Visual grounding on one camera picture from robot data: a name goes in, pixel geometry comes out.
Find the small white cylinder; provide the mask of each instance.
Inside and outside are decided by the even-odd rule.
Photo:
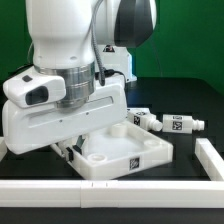
[[[192,116],[163,115],[163,132],[187,133],[201,131],[205,128],[205,122],[193,120]]]

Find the white tray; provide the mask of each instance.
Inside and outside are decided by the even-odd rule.
[[[68,142],[59,147],[72,149]],[[173,157],[172,144],[128,121],[89,133],[81,149],[82,155],[72,149],[70,165],[88,180],[114,179],[169,163]]]

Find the black marker label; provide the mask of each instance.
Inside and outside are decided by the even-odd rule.
[[[181,121],[173,121],[172,129],[174,131],[182,131],[183,130],[183,122],[181,122]]]
[[[134,124],[140,126],[140,121],[141,121],[140,117],[134,116]]]
[[[175,120],[183,120],[183,117],[182,116],[173,116],[173,119],[175,119]]]
[[[130,170],[137,169],[137,168],[139,168],[139,166],[140,166],[140,158],[139,157],[130,160],[130,166],[129,166]]]
[[[115,53],[115,50],[114,50],[114,48],[113,48],[111,45],[107,45],[107,46],[104,48],[103,52]]]

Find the white plastic block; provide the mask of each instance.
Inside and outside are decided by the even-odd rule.
[[[1,180],[0,207],[224,208],[224,182]]]
[[[119,207],[118,181],[83,181],[81,207]]]
[[[0,181],[1,207],[80,207],[81,181]]]
[[[2,161],[6,153],[7,153],[7,146],[5,144],[4,138],[0,137],[0,161]]]
[[[212,181],[224,180],[224,161],[208,139],[196,140],[195,154]]]

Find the black cable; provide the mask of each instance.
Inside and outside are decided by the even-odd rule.
[[[114,73],[116,74],[119,74],[119,75],[122,75],[123,77],[124,77],[124,84],[126,85],[127,84],[127,82],[126,82],[126,77],[125,77],[125,75],[124,75],[124,73],[123,72],[119,72],[119,71],[114,71]]]
[[[104,69],[105,78],[109,78],[109,77],[113,76],[114,74],[122,75],[124,77],[124,84],[126,84],[126,77],[125,77],[124,73],[122,73],[120,71],[115,71],[113,69]],[[95,73],[95,79],[99,80],[99,72]]]

